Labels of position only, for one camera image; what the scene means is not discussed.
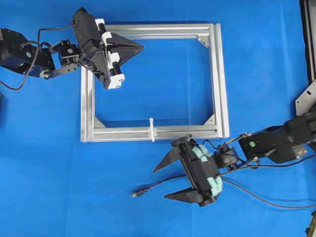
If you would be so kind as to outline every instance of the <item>black cable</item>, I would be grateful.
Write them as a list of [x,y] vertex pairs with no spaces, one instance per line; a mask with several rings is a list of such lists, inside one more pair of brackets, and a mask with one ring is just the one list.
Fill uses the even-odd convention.
[[45,42],[45,41],[42,42],[42,43],[40,44],[40,47],[39,47],[39,51],[40,51],[41,53],[43,53],[43,45],[45,45],[48,50],[49,50],[49,48],[51,47],[51,44],[50,44],[50,43]]
[[[253,167],[269,167],[269,168],[285,168],[285,167],[290,167],[290,166],[299,164],[299,163],[301,163],[301,162],[303,162],[303,161],[306,161],[306,160],[308,160],[308,159],[310,159],[310,158],[313,158],[313,157],[315,157],[315,156],[316,156],[316,154],[313,154],[313,155],[311,155],[311,156],[309,156],[309,157],[306,157],[306,158],[304,158],[304,159],[301,159],[301,160],[298,161],[298,162],[294,162],[294,163],[286,164],[286,165],[248,165],[250,162],[255,161],[255,160],[250,159],[250,160],[245,161],[245,164],[243,164],[243,165],[246,165],[246,166],[237,168],[237,169],[235,169],[235,170],[226,171],[226,172],[224,172],[224,173],[219,174],[218,176],[222,176],[222,175],[224,175],[224,174],[232,173],[232,172],[237,171],[237,170],[242,170],[242,169],[247,169],[247,168],[253,168]],[[185,176],[187,176],[187,175],[186,175],[186,174],[180,174],[180,175],[177,175],[177,176],[173,176],[173,177],[166,178],[166,179],[161,180],[161,181],[159,181],[159,182],[156,182],[156,183],[154,183],[154,184],[152,184],[152,185],[150,185],[150,186],[147,186],[147,187],[145,187],[145,188],[142,188],[142,189],[139,189],[139,190],[133,192],[131,196],[132,196],[133,198],[139,197],[139,196],[143,195],[144,193],[146,193],[148,190],[154,188],[155,186],[157,186],[157,185],[159,185],[159,184],[161,184],[161,183],[164,183],[164,182],[169,181],[169,180],[173,180],[173,179],[185,177]]]
[[290,167],[290,166],[293,166],[293,165],[302,163],[303,161],[306,161],[306,160],[308,160],[308,159],[310,159],[310,158],[313,158],[313,157],[316,157],[316,154],[313,154],[313,155],[311,155],[311,156],[309,156],[309,157],[303,158],[303,159],[301,159],[300,161],[297,161],[297,162],[294,162],[294,163],[291,163],[291,164],[285,164],[285,165],[258,164],[258,165],[243,166],[243,167],[237,168],[237,169],[232,170],[232,171],[226,171],[226,172],[224,172],[224,173],[221,173],[220,175],[224,175],[224,174],[227,174],[227,173],[231,173],[231,172],[234,172],[234,171],[237,171],[237,170],[242,170],[242,169],[247,169],[247,168],[254,168],[254,167],[286,168],[286,167]]
[[202,150],[202,148],[201,147],[199,147],[199,144],[198,143],[194,143],[194,142],[191,142],[191,141],[189,141],[189,143],[192,143],[195,147],[197,147],[201,152],[202,152],[202,155],[203,156],[206,156],[207,157],[207,155],[206,154],[204,154],[204,152],[203,152],[203,150]]
[[161,180],[159,182],[156,182],[148,187],[145,187],[145,188],[141,188],[139,190],[136,190],[135,192],[132,193],[132,197],[133,198],[136,198],[136,197],[139,197],[141,195],[143,195],[145,192],[147,192],[148,190],[152,189],[153,187],[161,184],[161,183],[164,183],[166,181],[169,181],[169,180],[173,180],[173,179],[177,179],[177,178],[182,178],[182,177],[186,177],[187,175],[186,174],[180,174],[180,175],[176,175],[176,176],[173,176],[173,177],[169,177],[169,178],[166,178],[164,180]]
[[217,147],[215,147],[214,144],[213,144],[210,140],[208,140],[208,139],[205,139],[205,140],[202,142],[202,145],[204,145],[205,142],[208,142],[209,144],[211,144],[211,146],[212,146],[214,149],[219,150],[219,149],[218,149]]
[[33,66],[34,66],[34,64],[35,64],[35,61],[36,61],[36,59],[37,59],[37,57],[38,57],[39,50],[40,50],[40,32],[41,32],[41,31],[63,31],[63,30],[69,29],[69,28],[71,28],[71,27],[73,27],[73,26],[75,26],[75,25],[76,25],[76,24],[72,24],[72,25],[69,25],[69,26],[61,27],[61,28],[41,28],[41,29],[39,29],[39,30],[38,30],[38,41],[36,42],[36,45],[37,45],[37,46],[36,46],[36,51],[35,51],[35,54],[34,54],[34,58],[33,58],[33,61],[32,61],[32,63],[31,63],[31,65],[30,65],[28,71],[26,72],[26,74],[25,74],[25,76],[24,76],[24,78],[23,78],[23,81],[21,82],[20,86],[17,87],[17,88],[14,88],[14,87],[11,87],[11,86],[5,84],[5,83],[4,83],[3,81],[1,81],[1,80],[0,80],[0,83],[1,83],[2,85],[4,85],[5,87],[7,87],[8,89],[10,89],[10,90],[14,90],[14,91],[20,90],[20,89],[23,87],[23,85],[24,85],[26,79],[28,78],[28,76],[29,76],[29,74],[30,74],[30,72],[31,72],[31,69],[33,68]]
[[34,41],[34,40],[29,40],[29,41],[26,41],[26,42],[21,43],[21,44],[20,44],[20,47],[24,47],[24,46],[29,45],[29,44],[32,44],[32,43],[38,45],[38,43],[37,43],[36,41]]
[[249,190],[243,188],[242,186],[234,183],[233,181],[230,181],[230,180],[228,180],[228,179],[226,179],[224,177],[222,177],[222,179],[223,179],[223,181],[228,182],[228,183],[236,186],[237,188],[245,191],[246,193],[252,195],[253,197],[257,198],[258,200],[264,202],[265,204],[268,204],[268,205],[271,205],[271,206],[274,206],[274,207],[283,208],[283,209],[308,209],[308,208],[316,207],[316,205],[308,205],[308,206],[283,206],[283,205],[278,205],[278,204],[275,204],[273,202],[267,201],[267,200],[263,199],[262,197],[259,197],[258,195],[252,193],[251,191],[249,191]]

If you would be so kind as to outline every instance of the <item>blue fabric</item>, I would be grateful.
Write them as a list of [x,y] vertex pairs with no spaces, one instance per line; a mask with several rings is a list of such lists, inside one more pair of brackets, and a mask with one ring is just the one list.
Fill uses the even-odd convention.
[[[308,85],[298,0],[11,0],[1,2],[0,26],[34,40],[40,27],[70,24],[81,6],[113,23],[221,23],[232,137],[292,118],[293,101]],[[76,42],[72,30],[41,39]],[[96,83],[99,119],[113,127],[147,126],[149,117],[155,125],[204,122],[212,114],[205,48],[190,40],[141,43],[145,51],[122,68],[122,88]],[[10,85],[22,79],[3,68],[0,75]],[[0,93],[1,237],[304,236],[311,210],[271,208],[226,183],[204,208],[163,198],[189,187],[185,178],[131,198],[135,188],[181,174],[182,166],[152,174],[170,150],[167,141],[80,143],[79,71],[29,78],[21,91]],[[315,169],[310,160],[229,177],[271,201],[304,205],[316,197]]]

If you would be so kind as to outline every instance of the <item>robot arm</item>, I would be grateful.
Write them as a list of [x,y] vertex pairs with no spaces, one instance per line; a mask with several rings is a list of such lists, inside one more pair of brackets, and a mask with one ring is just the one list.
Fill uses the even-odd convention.
[[[315,148],[316,112],[306,113],[287,121],[283,126],[273,126],[253,134],[242,134],[229,142],[215,148],[210,154],[204,145],[199,145],[191,135],[171,143],[173,149],[154,169],[154,173],[164,167],[181,161],[191,187],[166,195],[165,198],[198,203],[205,206],[214,203],[222,191],[221,175],[244,168],[251,162],[251,168],[260,166],[260,158],[268,157],[275,163],[300,159],[307,151],[304,143]],[[238,157],[230,144],[238,141],[247,160]],[[219,168],[228,171],[220,173]]]
[[[118,88],[125,76],[120,66],[141,52],[144,47],[115,33],[106,32],[104,21],[96,24],[94,17],[80,8],[74,15],[72,26],[78,45],[69,40],[51,46],[48,43],[36,46],[22,34],[0,28],[0,66],[13,72],[33,77],[50,79],[73,72],[77,67],[88,67],[104,88]],[[58,53],[61,67],[56,69],[52,54]]]

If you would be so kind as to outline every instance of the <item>aluminum frame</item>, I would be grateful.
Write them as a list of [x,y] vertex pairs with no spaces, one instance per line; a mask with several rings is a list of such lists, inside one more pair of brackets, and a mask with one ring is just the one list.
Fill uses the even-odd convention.
[[209,49],[214,114],[204,125],[107,128],[95,116],[95,78],[81,68],[81,141],[140,141],[177,139],[187,134],[194,138],[229,137],[226,82],[220,24],[106,25],[109,32],[130,40],[197,39]]

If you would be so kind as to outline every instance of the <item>metal frame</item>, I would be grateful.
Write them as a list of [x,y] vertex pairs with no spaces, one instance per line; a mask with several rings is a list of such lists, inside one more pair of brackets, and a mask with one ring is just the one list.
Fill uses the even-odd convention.
[[187,134],[194,138],[229,137],[226,83],[224,73],[222,35],[220,24],[157,24],[106,25],[130,40],[143,39],[197,39],[209,49],[214,114],[204,125],[157,126],[153,120],[148,127],[107,128],[95,117],[94,75],[81,68],[81,141],[139,141],[177,139]]
[[300,0],[309,84],[316,78],[316,1]]

